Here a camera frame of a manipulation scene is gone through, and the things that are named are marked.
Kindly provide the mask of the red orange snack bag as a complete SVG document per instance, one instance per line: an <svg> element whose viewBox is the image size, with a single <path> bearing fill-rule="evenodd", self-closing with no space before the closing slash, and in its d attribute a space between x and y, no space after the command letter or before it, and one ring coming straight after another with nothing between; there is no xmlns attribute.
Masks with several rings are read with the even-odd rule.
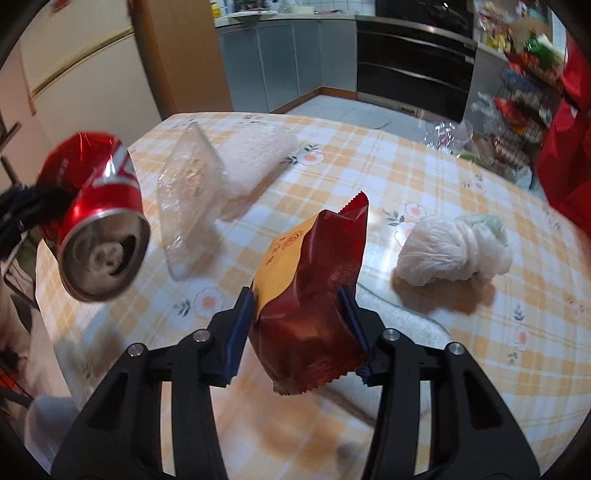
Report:
<svg viewBox="0 0 591 480"><path fill-rule="evenodd" d="M322 210L271 242L252 280L252 348L280 395L314 390L360 367L367 355L346 323L341 289L355 293L369 199Z"/></svg>

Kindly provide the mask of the crushed red soda can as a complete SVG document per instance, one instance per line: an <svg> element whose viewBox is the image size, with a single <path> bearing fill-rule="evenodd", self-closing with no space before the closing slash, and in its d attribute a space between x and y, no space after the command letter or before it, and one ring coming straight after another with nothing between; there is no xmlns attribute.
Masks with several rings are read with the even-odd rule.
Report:
<svg viewBox="0 0 591 480"><path fill-rule="evenodd" d="M106 302L133 282L150 225L130 154L117 137L79 131L45 160L36 187L54 212L40 225L66 291Z"/></svg>

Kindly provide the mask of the grey kitchen cabinets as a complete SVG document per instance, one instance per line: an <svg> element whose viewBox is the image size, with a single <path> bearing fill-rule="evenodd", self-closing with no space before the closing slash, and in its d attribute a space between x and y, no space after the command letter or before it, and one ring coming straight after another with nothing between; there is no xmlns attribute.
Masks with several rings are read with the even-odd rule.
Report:
<svg viewBox="0 0 591 480"><path fill-rule="evenodd" d="M283 113L317 95L358 97L352 16L226 20L215 31L237 112Z"/></svg>

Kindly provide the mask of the checkered floral tablecloth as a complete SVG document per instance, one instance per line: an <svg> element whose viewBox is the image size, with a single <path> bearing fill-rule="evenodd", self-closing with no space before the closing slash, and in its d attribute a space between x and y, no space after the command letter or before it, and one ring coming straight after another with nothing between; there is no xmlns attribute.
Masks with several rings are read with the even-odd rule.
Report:
<svg viewBox="0 0 591 480"><path fill-rule="evenodd" d="M74 401L83 405L131 343L174 344L235 303L276 236L370 200L360 283L383 299L424 313L466 346L519 423L542 469L573 439L590 409L590 244L542 200L501 177L389 133L291 115L269 115L311 155L288 160L252 206L215 225L213 254L185 282L168 272L160 235L157 180L185 128L197 122L213 144L256 115L177 114L129 149L141 185L150 244L132 284L116 300L87 304L63 288L56 260L40 247L36 298ZM513 252L508 274L487 288L437 282L415 288L394 266L411 229L428 215L499 217Z"/></svg>

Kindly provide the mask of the clear plastic wrapper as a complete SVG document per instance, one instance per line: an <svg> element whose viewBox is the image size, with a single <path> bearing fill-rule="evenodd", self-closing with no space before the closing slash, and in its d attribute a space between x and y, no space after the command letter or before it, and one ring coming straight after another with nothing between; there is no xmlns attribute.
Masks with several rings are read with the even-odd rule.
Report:
<svg viewBox="0 0 591 480"><path fill-rule="evenodd" d="M221 213L223 165L197 121L183 130L157 182L163 251L176 281L194 276L211 251Z"/></svg>

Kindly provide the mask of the crumpled white plastic bag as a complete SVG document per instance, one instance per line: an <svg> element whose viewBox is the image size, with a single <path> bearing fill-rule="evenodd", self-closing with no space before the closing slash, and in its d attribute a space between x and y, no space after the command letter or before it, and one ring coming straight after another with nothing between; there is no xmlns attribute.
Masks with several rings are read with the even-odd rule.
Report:
<svg viewBox="0 0 591 480"><path fill-rule="evenodd" d="M512 258L504 224L497 216L427 216L408 235L394 272L417 287L439 280L468 281L479 290L507 274Z"/></svg>

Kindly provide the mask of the cream refrigerator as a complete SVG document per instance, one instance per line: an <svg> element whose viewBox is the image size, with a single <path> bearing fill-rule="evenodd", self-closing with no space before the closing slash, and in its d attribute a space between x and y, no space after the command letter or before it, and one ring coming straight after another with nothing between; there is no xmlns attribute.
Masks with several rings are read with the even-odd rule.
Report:
<svg viewBox="0 0 591 480"><path fill-rule="evenodd" d="M160 123L128 2L50 1L19 48L33 109L51 144L97 131L129 146Z"/></svg>

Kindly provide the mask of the red hanging apron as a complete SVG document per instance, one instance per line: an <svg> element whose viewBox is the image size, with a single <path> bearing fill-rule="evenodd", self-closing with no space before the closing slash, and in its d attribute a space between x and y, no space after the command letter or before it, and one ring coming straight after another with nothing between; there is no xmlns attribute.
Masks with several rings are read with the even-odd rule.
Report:
<svg viewBox="0 0 591 480"><path fill-rule="evenodd" d="M590 63L572 36L561 76L563 98L535 170L549 204L590 232Z"/></svg>

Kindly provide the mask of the black oven range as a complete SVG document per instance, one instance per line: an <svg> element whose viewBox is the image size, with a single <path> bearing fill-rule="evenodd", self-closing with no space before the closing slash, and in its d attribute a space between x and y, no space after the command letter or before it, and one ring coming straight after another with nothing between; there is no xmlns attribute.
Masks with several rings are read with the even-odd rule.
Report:
<svg viewBox="0 0 591 480"><path fill-rule="evenodd" d="M459 122L477 46L467 1L377 1L356 16L360 95Z"/></svg>

